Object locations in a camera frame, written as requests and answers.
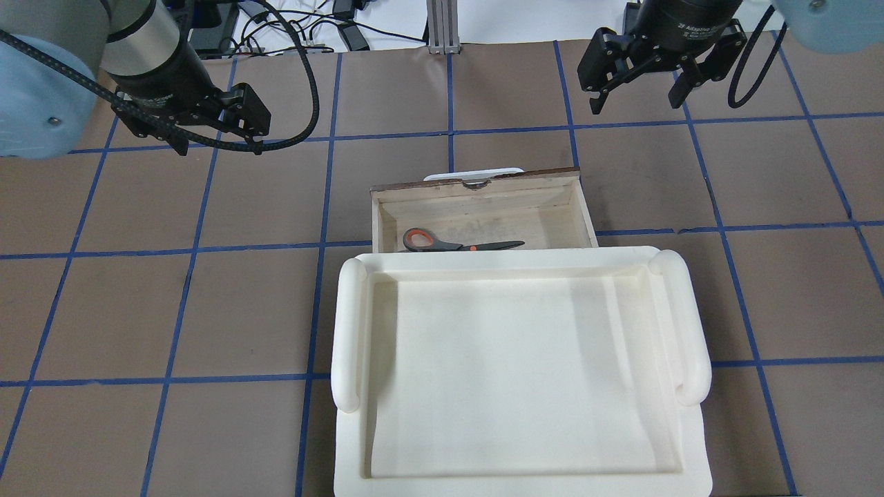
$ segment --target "white handle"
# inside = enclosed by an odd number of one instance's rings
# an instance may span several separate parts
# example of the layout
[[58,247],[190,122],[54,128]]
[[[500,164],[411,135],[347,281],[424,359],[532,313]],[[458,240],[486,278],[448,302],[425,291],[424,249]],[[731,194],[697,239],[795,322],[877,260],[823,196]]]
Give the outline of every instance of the white handle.
[[684,367],[682,384],[675,389],[675,398],[684,406],[702,402],[712,385],[713,368],[700,324],[694,287],[690,284],[688,265],[672,250],[661,250],[648,263],[651,272],[662,275],[678,339],[679,354]]
[[359,409],[359,336],[365,280],[369,274],[359,259],[344,262],[338,280],[338,310],[331,349],[331,397],[338,409]]

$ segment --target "white plastic tray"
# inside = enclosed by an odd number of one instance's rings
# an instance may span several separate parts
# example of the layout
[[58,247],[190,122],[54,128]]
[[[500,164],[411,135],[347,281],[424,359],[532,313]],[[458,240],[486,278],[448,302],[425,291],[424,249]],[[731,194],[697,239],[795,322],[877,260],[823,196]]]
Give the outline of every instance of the white plastic tray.
[[675,252],[358,256],[339,283],[335,493],[708,495],[711,375]]

